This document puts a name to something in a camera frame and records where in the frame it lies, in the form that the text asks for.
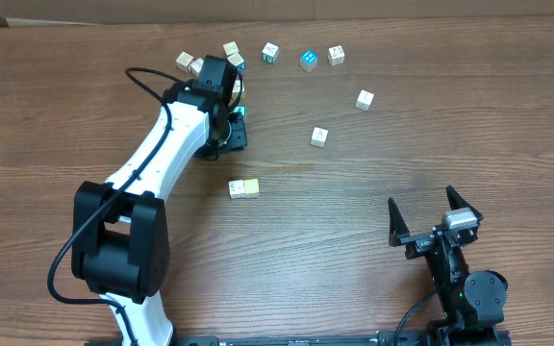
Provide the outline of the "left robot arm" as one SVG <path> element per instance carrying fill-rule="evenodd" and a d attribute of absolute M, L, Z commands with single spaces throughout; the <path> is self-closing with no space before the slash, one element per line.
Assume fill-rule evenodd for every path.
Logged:
<path fill-rule="evenodd" d="M 54 287 L 63 256 L 71 271 L 107 305 L 121 331 L 117 345 L 174 345 L 176 329 L 165 315 L 160 289 L 170 257 L 165 203 L 193 158 L 216 161 L 247 145 L 235 108 L 239 69 L 207 56 L 194 79 L 175 79 L 155 97 L 158 119 L 137 151 L 105 183 L 83 182 L 73 205 L 70 239 L 53 260 L 47 286 Z"/>

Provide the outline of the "blue X wooden block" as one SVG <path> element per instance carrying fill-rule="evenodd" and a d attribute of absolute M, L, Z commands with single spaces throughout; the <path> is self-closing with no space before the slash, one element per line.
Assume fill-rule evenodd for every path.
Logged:
<path fill-rule="evenodd" d="M 246 62 L 240 53 L 230 55 L 228 57 L 228 61 L 233 64 L 240 72 L 243 72 L 246 69 Z"/>

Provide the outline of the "green top wooden block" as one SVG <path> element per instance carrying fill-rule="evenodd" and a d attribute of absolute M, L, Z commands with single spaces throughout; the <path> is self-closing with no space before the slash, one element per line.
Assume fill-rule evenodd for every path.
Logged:
<path fill-rule="evenodd" d="M 246 107 L 244 105 L 237 106 L 235 108 L 235 112 L 239 112 L 243 117 L 245 117 L 246 116 Z"/>

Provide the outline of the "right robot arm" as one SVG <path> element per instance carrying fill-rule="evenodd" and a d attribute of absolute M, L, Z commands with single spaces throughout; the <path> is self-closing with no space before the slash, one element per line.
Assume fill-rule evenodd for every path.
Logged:
<path fill-rule="evenodd" d="M 434 289 L 416 302 L 401 318 L 393 333 L 378 333 L 382 342 L 393 345 L 510 345 L 510 333 L 497 325 L 504 321 L 508 283 L 501 274 L 471 272 L 462 248 L 478 239 L 483 214 L 452 186 L 446 188 L 450 210 L 428 233 L 411 235 L 393 199 L 388 200 L 389 245 L 403 246 L 408 260 L 424 258 Z M 442 320 L 432 320 L 423 331 L 406 331 L 413 313 L 437 296 Z"/>

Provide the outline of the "green L wooden block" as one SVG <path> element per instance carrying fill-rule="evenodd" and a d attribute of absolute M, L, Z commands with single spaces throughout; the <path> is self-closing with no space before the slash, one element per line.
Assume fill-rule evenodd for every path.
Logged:
<path fill-rule="evenodd" d="M 228 183 L 231 199 L 240 199 L 245 197 L 244 180 L 234 180 Z"/>

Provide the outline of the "yellow top wooden block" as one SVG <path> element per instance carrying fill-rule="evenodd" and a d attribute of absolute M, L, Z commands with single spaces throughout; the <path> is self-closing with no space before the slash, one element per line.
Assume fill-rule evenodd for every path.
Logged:
<path fill-rule="evenodd" d="M 260 195 L 259 180 L 248 179 L 243 181 L 244 196 L 246 198 L 254 198 Z"/>

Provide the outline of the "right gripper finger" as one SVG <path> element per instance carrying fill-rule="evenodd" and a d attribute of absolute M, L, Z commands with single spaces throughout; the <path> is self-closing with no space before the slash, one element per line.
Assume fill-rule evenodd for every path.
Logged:
<path fill-rule="evenodd" d="M 448 185 L 446 187 L 446 196 L 449 206 L 452 210 L 469 208 L 476 216 L 478 221 L 483 220 L 482 213 L 478 211 L 475 207 L 473 207 L 469 202 L 467 202 L 452 185 Z"/>
<path fill-rule="evenodd" d="M 397 247 L 402 245 L 402 238 L 410 235 L 409 228 L 393 198 L 388 200 L 390 215 L 389 245 Z"/>

